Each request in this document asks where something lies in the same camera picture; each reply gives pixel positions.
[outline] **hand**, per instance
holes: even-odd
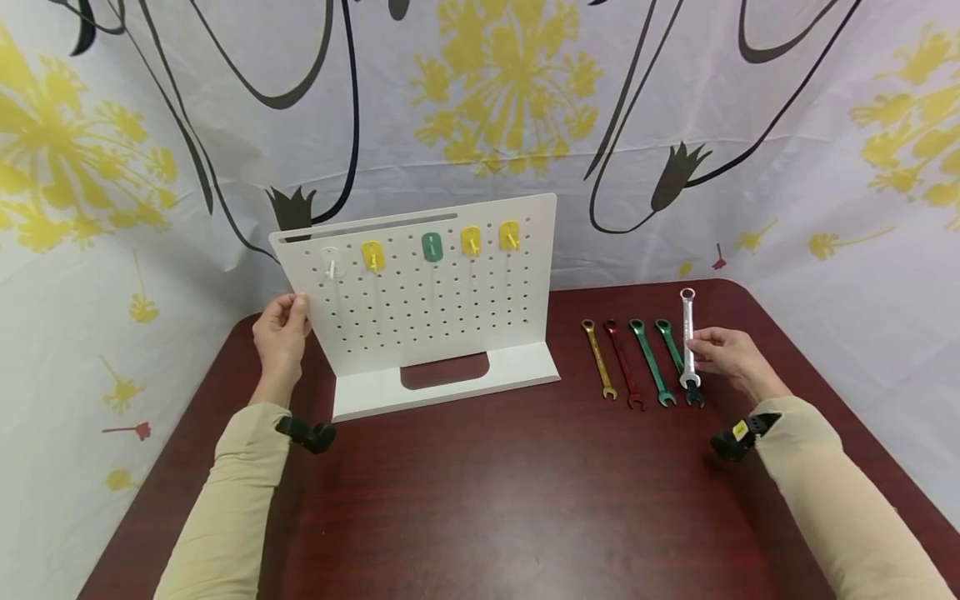
[[[698,371],[726,376],[734,388],[750,396],[755,404],[769,397],[792,396],[743,331],[723,327],[700,329],[693,332],[687,345],[696,354]]]
[[[312,328],[306,310],[306,295],[286,294],[270,302],[253,324],[253,342],[262,368],[258,391],[266,387],[270,396],[286,395],[289,401],[289,394],[302,373],[300,360]],[[254,400],[263,401],[257,394]]]

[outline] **fabric backdrop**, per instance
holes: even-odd
[[[79,592],[271,231],[544,191],[555,288],[740,282],[960,526],[958,112],[952,0],[6,0],[5,595]]]

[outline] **green wrench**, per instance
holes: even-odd
[[[643,321],[640,319],[631,320],[630,329],[634,331],[636,340],[640,342],[640,347],[643,349],[643,356],[647,359],[647,367],[650,367],[650,374],[654,376],[654,383],[657,384],[657,402],[659,402],[663,408],[667,408],[667,404],[670,402],[673,402],[673,405],[676,406],[677,399],[670,394],[666,386],[663,385],[663,379],[660,378],[660,369],[657,367],[657,360],[654,358],[654,353],[650,351],[650,345],[647,344],[646,334],[643,333]]]
[[[684,372],[684,360],[681,357],[680,352],[677,351],[677,346],[673,342],[673,333],[670,330],[670,322],[666,319],[657,319],[654,321],[654,324],[657,326],[657,329],[663,336],[663,341],[666,342],[667,349],[670,350],[670,356],[673,358],[673,364],[677,366],[677,372]],[[690,383],[689,387],[686,388],[686,405],[693,406],[694,403],[696,403],[700,408],[703,408],[705,401],[704,397],[700,394],[700,390],[697,389],[697,386],[693,383]]]

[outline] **wooden table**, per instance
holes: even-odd
[[[955,592],[960,536],[750,294],[696,281],[697,324],[744,329],[917,535]],[[827,598],[829,589],[756,453],[712,456],[747,410],[706,378],[707,408],[662,409],[639,347],[626,350],[646,412],[600,397],[584,318],[679,327],[680,283],[555,292],[547,342],[563,381],[338,425],[328,453],[292,448],[264,552],[261,599]],[[84,599],[149,598],[217,438],[259,376],[238,324],[91,575]],[[656,330],[663,372],[673,372]],[[311,338],[294,411],[330,414],[334,378]],[[667,377],[678,398],[676,377]]]

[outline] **ratcheting wrench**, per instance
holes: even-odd
[[[616,360],[620,363],[623,378],[627,380],[627,406],[634,408],[634,404],[639,404],[640,410],[643,410],[643,398],[640,397],[640,393],[636,390],[634,376],[630,373],[630,365],[627,364],[627,355],[623,353],[623,348],[620,346],[620,335],[616,330],[616,321],[610,319],[604,323],[604,328],[606,328],[607,333],[610,334],[610,339],[613,341],[613,351],[616,352]]]
[[[663,385],[663,379],[660,378],[660,368],[657,367],[657,359],[654,358],[654,353],[650,350],[650,345],[647,344],[647,336],[643,330],[643,321],[640,319],[631,320],[630,329],[634,331],[636,340],[640,342],[643,356],[647,359],[647,367],[650,367],[650,374],[653,375],[654,383],[657,384],[657,402],[659,402],[663,408],[667,408],[667,404],[670,402],[673,402],[673,405],[676,406],[677,399],[670,394],[666,386]]]
[[[670,322],[666,319],[657,319],[654,324],[660,331],[660,335],[663,336],[663,341],[666,342],[667,349],[670,350],[670,358],[673,359],[673,364],[677,366],[677,372],[683,373],[684,360],[680,357],[680,351],[677,350],[677,345],[673,342],[673,331],[670,328]],[[697,404],[700,408],[704,407],[704,397],[700,394],[700,389],[696,384],[686,388],[686,404],[687,406]]]
[[[603,382],[603,397],[616,400],[616,390],[610,382],[610,376],[607,375],[607,366],[603,364],[603,356],[600,354],[600,347],[597,346],[597,338],[593,334],[593,321],[585,319],[581,325],[584,326],[584,331],[587,333],[587,337],[590,338],[590,348],[593,350],[593,359],[597,362],[597,370],[600,371],[600,381]]]
[[[686,343],[693,339],[693,297],[697,293],[685,287],[680,291],[680,298],[684,301],[684,372],[680,375],[680,385],[687,389],[692,383],[700,387],[700,375],[696,373],[693,361],[693,350]]]

